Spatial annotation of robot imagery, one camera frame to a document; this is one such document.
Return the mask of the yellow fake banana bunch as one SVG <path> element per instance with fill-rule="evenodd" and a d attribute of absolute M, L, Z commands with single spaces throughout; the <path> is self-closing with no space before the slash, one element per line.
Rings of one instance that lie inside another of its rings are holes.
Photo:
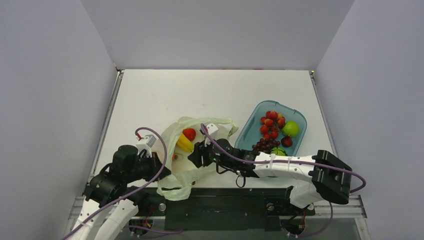
<path fill-rule="evenodd" d="M 194 151 L 194 144 L 183 133 L 179 136 L 176 146 L 186 153 Z"/>

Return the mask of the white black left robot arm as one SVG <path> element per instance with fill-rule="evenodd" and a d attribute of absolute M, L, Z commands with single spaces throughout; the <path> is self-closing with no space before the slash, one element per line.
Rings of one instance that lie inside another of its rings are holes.
<path fill-rule="evenodd" d="M 151 210 L 145 187 L 168 170 L 155 151 L 122 145 L 85 186 L 84 203 L 65 240 L 112 240 L 135 215 Z"/>

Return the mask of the light green plastic bag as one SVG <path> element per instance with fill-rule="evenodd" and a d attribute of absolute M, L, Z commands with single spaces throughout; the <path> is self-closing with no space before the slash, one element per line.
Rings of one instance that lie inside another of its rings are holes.
<path fill-rule="evenodd" d="M 218 127 L 218 139 L 224 138 L 228 140 L 239 129 L 239 126 L 231 118 L 192 118 L 183 116 L 162 132 L 161 137 L 167 148 L 165 167 L 170 170 L 171 174 L 158 181 L 157 193 L 166 200 L 182 201 L 188 199 L 192 191 L 193 182 L 209 175 L 213 171 L 212 167 L 214 164 L 197 168 L 188 160 L 189 153 L 176 146 L 178 138 L 186 128 L 196 130 L 195 143 L 203 141 L 205 137 L 200 133 L 200 126 L 201 124 L 208 125 L 210 123 Z M 172 161 L 173 154 L 178 155 L 177 160 Z"/>

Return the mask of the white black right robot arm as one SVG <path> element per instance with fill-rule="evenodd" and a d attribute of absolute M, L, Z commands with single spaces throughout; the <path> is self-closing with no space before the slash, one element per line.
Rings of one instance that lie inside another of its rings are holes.
<path fill-rule="evenodd" d="M 234 148 L 222 138 L 215 143 L 196 143 L 187 158 L 197 168 L 214 163 L 224 172 L 244 179 L 296 180 L 297 183 L 289 188 L 289 195 L 282 199 L 282 207 L 289 214 L 323 200 L 338 205 L 349 202 L 352 168 L 327 150 L 302 157 L 280 156 Z"/>

